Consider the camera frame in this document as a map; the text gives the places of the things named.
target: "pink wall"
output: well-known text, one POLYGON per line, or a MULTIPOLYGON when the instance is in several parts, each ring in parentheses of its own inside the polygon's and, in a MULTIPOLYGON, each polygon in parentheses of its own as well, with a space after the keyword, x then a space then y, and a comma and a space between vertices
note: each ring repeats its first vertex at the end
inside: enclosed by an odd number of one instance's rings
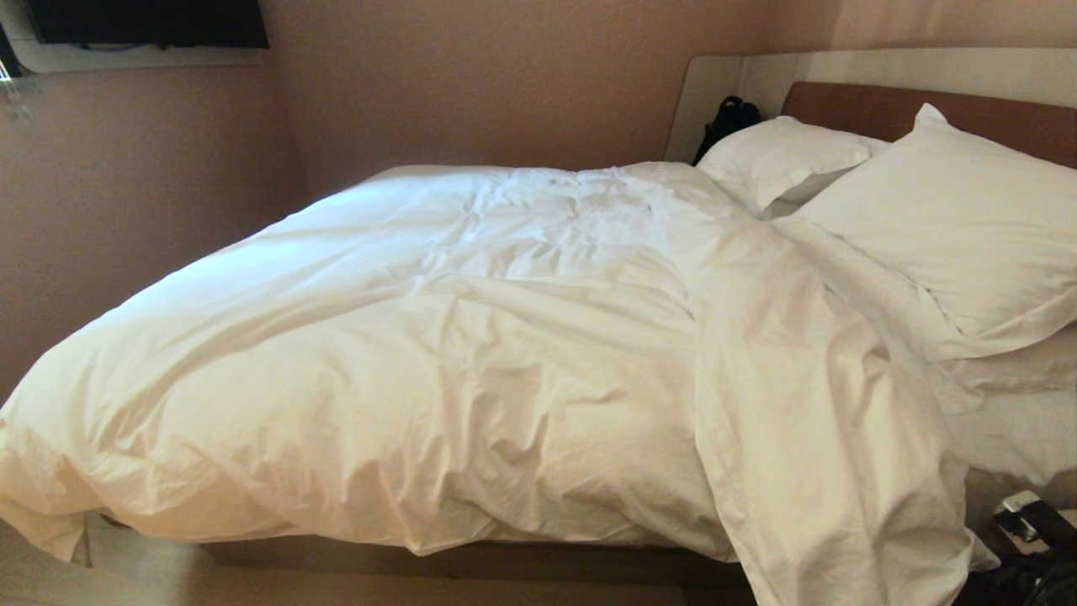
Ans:
POLYGON ((271 66, 38 76, 34 122, 0 117, 0 401, 72 330, 307 201, 305 179, 325 194, 398 164, 658 159, 697 54, 1077 44, 1077 0, 263 8, 280 81, 271 66))
POLYGON ((759 46, 759 0, 263 0, 309 183, 415 163, 659 159, 688 60, 759 46))
POLYGON ((33 122, 0 114, 0 404, 60 339, 307 199, 268 68, 25 86, 33 122))
POLYGON ((1077 46, 1077 0, 770 0, 761 52, 1077 46))

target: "duvet cover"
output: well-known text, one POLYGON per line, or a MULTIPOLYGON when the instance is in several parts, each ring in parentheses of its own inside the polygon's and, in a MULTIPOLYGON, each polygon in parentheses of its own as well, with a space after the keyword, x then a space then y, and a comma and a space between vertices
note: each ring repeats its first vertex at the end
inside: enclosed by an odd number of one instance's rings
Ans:
POLYGON ((964 465, 900 356, 698 170, 383 172, 48 352, 0 518, 423 554, 645 529, 760 604, 947 604, 964 465))

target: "pillow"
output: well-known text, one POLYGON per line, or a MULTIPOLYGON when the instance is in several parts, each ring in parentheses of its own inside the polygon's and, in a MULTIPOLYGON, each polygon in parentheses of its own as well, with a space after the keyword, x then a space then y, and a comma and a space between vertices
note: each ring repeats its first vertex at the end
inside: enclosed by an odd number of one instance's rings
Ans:
POLYGON ((912 132, 796 212, 919 292, 932 361, 1043 341, 1077 321, 1077 170, 963 132, 912 132))
POLYGON ((803 203, 889 145, 879 139, 809 126, 783 115, 714 143, 697 168, 759 215, 789 189, 794 189, 794 199, 785 199, 803 203))
POLYGON ((738 187, 736 183, 716 181, 715 184, 719 189, 726 192, 729 195, 729 199, 736 202, 737 206, 743 208, 749 214, 760 221, 771 221, 780 216, 787 216, 797 210, 800 210, 801 205, 791 203, 782 198, 778 198, 770 202, 767 208, 759 208, 754 202, 744 201, 749 194, 743 187, 738 187))

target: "headboard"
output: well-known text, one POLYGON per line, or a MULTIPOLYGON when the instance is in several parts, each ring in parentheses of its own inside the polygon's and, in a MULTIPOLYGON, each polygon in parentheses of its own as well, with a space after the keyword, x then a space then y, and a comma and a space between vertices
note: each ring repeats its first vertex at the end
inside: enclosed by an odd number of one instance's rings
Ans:
POLYGON ((894 141, 912 130, 925 103, 950 124, 1055 164, 1077 168, 1077 109, 1026 101, 890 88, 797 82, 782 113, 806 124, 894 141))

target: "wall-mounted tv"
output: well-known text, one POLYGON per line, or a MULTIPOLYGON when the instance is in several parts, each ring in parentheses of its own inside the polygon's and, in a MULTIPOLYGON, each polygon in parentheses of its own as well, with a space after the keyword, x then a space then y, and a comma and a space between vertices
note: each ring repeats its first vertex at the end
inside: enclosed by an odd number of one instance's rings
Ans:
POLYGON ((26 0, 44 44, 268 48, 257 0, 26 0))

